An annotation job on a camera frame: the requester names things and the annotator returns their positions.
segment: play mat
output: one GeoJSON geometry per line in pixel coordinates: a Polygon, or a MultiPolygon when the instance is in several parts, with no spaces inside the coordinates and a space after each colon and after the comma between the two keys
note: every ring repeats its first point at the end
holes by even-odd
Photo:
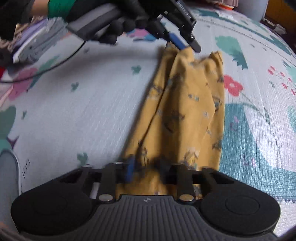
{"type": "MultiPolygon", "coordinates": [[[[265,26],[232,12],[192,7],[196,58],[223,54],[224,136],[220,171],[273,196],[275,229],[296,224],[296,57],[265,26]]],[[[178,32],[171,23],[163,24],[178,32]]],[[[40,60],[8,76],[22,78],[62,61],[82,43],[67,34],[40,60]]],[[[116,46],[87,43],[61,67],[21,84],[1,85],[0,148],[13,147],[25,192],[78,166],[118,159],[157,70],[164,40],[145,30],[116,46]]]]}

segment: teal pattern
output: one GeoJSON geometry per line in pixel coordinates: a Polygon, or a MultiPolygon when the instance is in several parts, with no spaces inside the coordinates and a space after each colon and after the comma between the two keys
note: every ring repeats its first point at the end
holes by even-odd
{"type": "Polygon", "coordinates": [[[288,116],[289,116],[291,127],[296,133],[296,111],[293,106],[288,107],[288,116]]]}
{"type": "Polygon", "coordinates": [[[131,70],[133,71],[133,75],[140,73],[141,70],[141,66],[137,65],[137,66],[132,66],[131,70]]]}
{"type": "MultiPolygon", "coordinates": [[[[48,60],[47,62],[45,62],[44,64],[42,64],[42,65],[39,67],[39,69],[38,69],[38,71],[36,72],[36,74],[38,74],[38,73],[40,73],[40,72],[42,72],[42,71],[44,71],[44,70],[49,69],[49,68],[53,65],[53,63],[57,60],[58,57],[59,57],[59,56],[55,56],[55,57],[51,58],[50,60],[48,60]]],[[[33,81],[32,81],[32,83],[30,84],[28,90],[31,89],[31,88],[33,88],[33,86],[37,83],[37,81],[41,78],[41,76],[42,76],[42,75],[39,75],[39,76],[35,76],[35,77],[33,78],[33,81]]]]}
{"type": "Polygon", "coordinates": [[[27,115],[27,111],[23,111],[22,112],[22,118],[21,119],[23,120],[26,117],[26,115],[27,115]]]}
{"type": "Polygon", "coordinates": [[[249,25],[246,21],[244,21],[244,20],[241,20],[244,24],[246,24],[246,25],[249,25]]]}
{"type": "Polygon", "coordinates": [[[293,83],[296,84],[296,68],[294,66],[288,65],[285,61],[283,61],[283,64],[286,67],[289,75],[291,76],[293,83]]]}
{"type": "Polygon", "coordinates": [[[237,66],[242,66],[242,69],[247,69],[248,65],[242,48],[236,38],[230,36],[219,36],[215,38],[217,46],[225,53],[233,57],[233,61],[237,62],[237,66]]]}
{"type": "Polygon", "coordinates": [[[4,149],[12,149],[7,136],[13,126],[15,116],[15,106],[10,106],[7,110],[0,112],[0,153],[4,149]]]}
{"type": "Polygon", "coordinates": [[[270,35],[270,37],[271,37],[271,39],[270,39],[270,38],[268,38],[268,37],[266,37],[266,36],[264,36],[264,35],[262,35],[262,34],[256,32],[255,30],[252,30],[252,29],[250,29],[250,28],[248,28],[248,27],[246,27],[246,26],[244,26],[244,25],[241,25],[241,24],[239,24],[239,23],[237,23],[237,22],[231,21],[231,20],[229,20],[229,19],[227,19],[227,18],[222,18],[222,17],[220,17],[216,12],[213,12],[213,11],[204,10],[204,9],[197,9],[197,8],[196,8],[193,12],[196,12],[196,13],[199,14],[200,16],[217,18],[217,19],[223,20],[223,21],[225,21],[225,22],[229,22],[229,23],[232,23],[232,24],[234,24],[234,25],[237,25],[237,26],[239,26],[239,27],[241,27],[241,28],[244,28],[244,29],[246,29],[246,30],[248,30],[248,31],[250,31],[250,32],[252,32],[252,33],[258,35],[258,36],[260,36],[261,38],[264,38],[265,40],[269,41],[270,43],[276,45],[276,46],[279,47],[281,50],[285,51],[287,54],[292,55],[292,54],[290,53],[290,51],[287,49],[286,45],[283,44],[279,39],[275,38],[275,37],[272,36],[272,35],[270,35]]]}
{"type": "Polygon", "coordinates": [[[265,32],[268,33],[268,30],[267,30],[266,28],[264,28],[264,27],[262,26],[261,23],[255,21],[255,20],[251,20],[251,22],[252,22],[253,24],[257,25],[259,28],[261,28],[261,29],[264,30],[265,32]]]}
{"type": "Polygon", "coordinates": [[[79,86],[78,82],[72,83],[71,84],[71,92],[74,92],[75,90],[77,90],[78,86],[79,86]]]}
{"type": "Polygon", "coordinates": [[[223,138],[227,141],[222,143],[221,172],[278,201],[296,202],[296,173],[272,167],[265,160],[251,133],[243,105],[225,105],[223,138]]]}
{"type": "Polygon", "coordinates": [[[270,84],[271,84],[271,86],[274,88],[274,83],[272,82],[272,81],[268,81],[270,84]]]}
{"type": "Polygon", "coordinates": [[[80,164],[78,165],[79,167],[86,165],[87,160],[89,159],[86,152],[83,152],[82,154],[78,153],[76,157],[77,160],[80,161],[80,164]]]}
{"type": "Polygon", "coordinates": [[[266,122],[270,125],[270,118],[267,109],[264,107],[265,119],[266,122]]]}

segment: orange object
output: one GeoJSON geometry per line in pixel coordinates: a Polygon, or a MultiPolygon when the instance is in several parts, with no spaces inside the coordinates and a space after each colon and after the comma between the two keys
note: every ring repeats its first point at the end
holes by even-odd
{"type": "Polygon", "coordinates": [[[230,5],[227,5],[227,4],[222,4],[222,3],[219,3],[218,7],[222,8],[222,9],[229,10],[229,11],[233,10],[233,8],[234,8],[233,6],[230,6],[230,5]]]}

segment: blue gripper part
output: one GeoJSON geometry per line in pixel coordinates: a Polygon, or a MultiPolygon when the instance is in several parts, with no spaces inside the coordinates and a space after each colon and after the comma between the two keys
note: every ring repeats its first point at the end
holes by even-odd
{"type": "Polygon", "coordinates": [[[170,36],[170,41],[179,49],[185,49],[187,46],[185,44],[182,43],[182,41],[178,38],[177,35],[175,35],[174,33],[169,33],[170,36]]]}
{"type": "Polygon", "coordinates": [[[130,157],[126,160],[127,168],[126,168],[126,176],[125,182],[130,183],[133,180],[133,171],[135,169],[136,158],[134,155],[130,155],[130,157]]]}

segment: red flower print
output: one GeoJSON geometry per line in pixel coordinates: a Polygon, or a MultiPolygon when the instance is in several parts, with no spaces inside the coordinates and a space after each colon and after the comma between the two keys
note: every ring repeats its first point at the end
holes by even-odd
{"type": "Polygon", "coordinates": [[[239,96],[239,93],[243,90],[243,86],[229,75],[224,75],[224,88],[233,96],[239,96]]]}

